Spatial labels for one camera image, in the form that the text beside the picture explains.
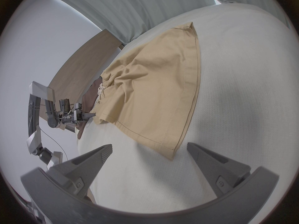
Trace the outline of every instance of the brown garment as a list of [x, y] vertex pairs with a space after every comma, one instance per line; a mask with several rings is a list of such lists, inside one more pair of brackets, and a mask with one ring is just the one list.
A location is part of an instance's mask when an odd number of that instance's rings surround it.
[[[99, 77], [99, 79], [96, 79], [92, 83], [92, 85], [90, 86], [88, 91], [83, 95], [83, 97], [82, 97], [82, 111], [83, 112], [89, 113], [92, 110], [92, 108], [95, 104], [95, 101], [97, 99], [97, 96], [98, 96], [98, 94], [97, 94], [98, 88], [102, 82], [103, 82], [102, 77]], [[79, 127], [77, 127], [77, 129], [79, 130], [79, 133], [77, 135], [78, 139], [81, 138], [85, 125], [86, 125], [86, 122], [80, 122]]]
[[101, 77], [103, 90], [91, 111], [94, 122], [110, 122], [172, 160], [199, 91], [200, 52], [192, 22], [125, 53]]

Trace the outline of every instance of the garment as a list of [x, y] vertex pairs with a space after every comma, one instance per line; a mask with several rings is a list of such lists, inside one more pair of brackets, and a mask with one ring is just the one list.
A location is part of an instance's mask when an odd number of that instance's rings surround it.
[[171, 28], [114, 61], [101, 74], [94, 122], [116, 125], [172, 160], [188, 129], [200, 83], [192, 22]]
[[[98, 88], [101, 83], [102, 83], [102, 78], [99, 77], [92, 83], [92, 85], [90, 86], [88, 91], [82, 96], [82, 111], [83, 112], [88, 113], [92, 110], [92, 108], [95, 104], [95, 101], [97, 99], [97, 91], [98, 91]], [[79, 130], [78, 135], [77, 135], [78, 139], [81, 138], [85, 125], [86, 125], [86, 122], [80, 122], [79, 126], [77, 127], [77, 129]]]

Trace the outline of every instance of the wall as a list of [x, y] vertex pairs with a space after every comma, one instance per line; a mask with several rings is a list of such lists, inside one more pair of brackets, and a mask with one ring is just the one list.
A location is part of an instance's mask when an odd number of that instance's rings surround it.
[[[29, 154], [26, 144], [29, 85], [32, 81], [49, 85], [64, 62], [100, 31], [60, 0], [24, 0], [0, 37], [0, 166], [12, 187], [27, 200], [20, 176], [38, 166], [46, 170], [38, 157]], [[39, 122], [68, 159], [78, 156], [74, 133], [52, 129], [43, 119]], [[51, 151], [62, 151], [43, 133], [42, 143]]]

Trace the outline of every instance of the white bed sheet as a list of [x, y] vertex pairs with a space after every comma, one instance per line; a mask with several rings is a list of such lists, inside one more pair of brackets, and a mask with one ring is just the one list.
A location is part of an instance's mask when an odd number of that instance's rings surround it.
[[216, 196], [193, 162], [188, 142], [280, 175], [251, 223], [275, 207], [299, 166], [299, 44], [277, 18], [252, 5], [223, 4], [184, 13], [147, 31], [118, 55], [192, 21], [201, 52], [195, 111], [173, 161], [136, 143], [110, 123], [86, 125], [80, 154], [113, 145], [91, 185], [98, 205], [135, 213], [191, 208]]

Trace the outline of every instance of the wooden headboard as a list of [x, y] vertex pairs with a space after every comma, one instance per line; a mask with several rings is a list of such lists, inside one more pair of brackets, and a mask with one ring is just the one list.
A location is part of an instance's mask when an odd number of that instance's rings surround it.
[[[82, 92], [98, 72], [103, 63], [122, 48], [121, 42], [106, 29], [83, 44], [59, 69], [50, 84], [55, 91], [56, 110], [60, 110], [59, 100], [69, 99], [70, 104], [78, 102]], [[41, 101], [39, 116], [47, 120], [45, 101]]]

